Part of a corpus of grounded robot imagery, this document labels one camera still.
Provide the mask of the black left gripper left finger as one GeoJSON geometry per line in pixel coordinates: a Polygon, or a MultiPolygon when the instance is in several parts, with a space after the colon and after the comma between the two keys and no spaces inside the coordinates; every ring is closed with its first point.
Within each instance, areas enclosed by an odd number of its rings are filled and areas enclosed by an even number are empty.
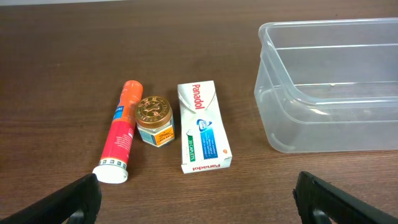
{"type": "Polygon", "coordinates": [[[95,174],[88,174],[25,209],[1,220],[3,224],[94,224],[102,194],[95,174]]]}

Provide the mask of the orange tablet tube white cap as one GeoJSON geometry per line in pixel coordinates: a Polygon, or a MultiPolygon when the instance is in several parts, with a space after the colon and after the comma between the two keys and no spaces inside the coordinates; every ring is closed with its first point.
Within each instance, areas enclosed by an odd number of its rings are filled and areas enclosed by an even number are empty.
{"type": "Polygon", "coordinates": [[[121,184],[127,181],[127,164],[136,127],[134,110],[142,93],[142,84],[135,80],[127,81],[122,88],[99,164],[93,169],[100,182],[121,184]]]}

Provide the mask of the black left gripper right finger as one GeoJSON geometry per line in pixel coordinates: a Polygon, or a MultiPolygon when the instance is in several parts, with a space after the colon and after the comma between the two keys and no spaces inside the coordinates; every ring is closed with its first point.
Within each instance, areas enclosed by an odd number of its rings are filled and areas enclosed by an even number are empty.
{"type": "Polygon", "coordinates": [[[303,224],[396,224],[393,217],[317,176],[301,171],[293,196],[303,224]]]}

